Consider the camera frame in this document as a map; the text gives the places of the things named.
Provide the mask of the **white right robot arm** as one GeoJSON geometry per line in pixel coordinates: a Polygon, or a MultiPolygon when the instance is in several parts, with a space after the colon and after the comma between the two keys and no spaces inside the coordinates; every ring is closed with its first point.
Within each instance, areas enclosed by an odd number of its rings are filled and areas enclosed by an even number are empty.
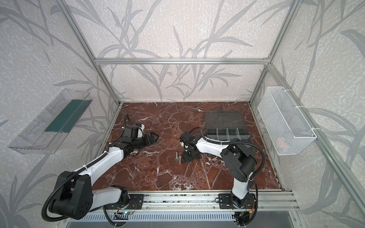
{"type": "Polygon", "coordinates": [[[266,158],[263,150],[250,142],[234,138],[230,141],[219,141],[206,137],[193,136],[192,131],[180,136],[180,144],[184,149],[182,160],[191,162],[201,158],[202,154],[210,154],[221,158],[234,178],[231,190],[232,205],[238,209],[248,200],[254,178],[264,168],[266,158]]]}

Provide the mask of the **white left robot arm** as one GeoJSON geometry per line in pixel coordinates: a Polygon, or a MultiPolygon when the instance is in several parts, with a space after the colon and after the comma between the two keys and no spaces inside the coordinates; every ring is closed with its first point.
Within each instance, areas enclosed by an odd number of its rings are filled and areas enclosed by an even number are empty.
{"type": "Polygon", "coordinates": [[[115,186],[93,190],[93,186],[115,164],[135,150],[156,143],[159,138],[154,132],[145,133],[143,124],[126,125],[120,137],[100,156],[75,171],[64,171],[58,176],[53,192],[41,209],[42,218],[47,222],[67,218],[79,220],[108,204],[128,206],[130,197],[126,188],[115,186]]]}

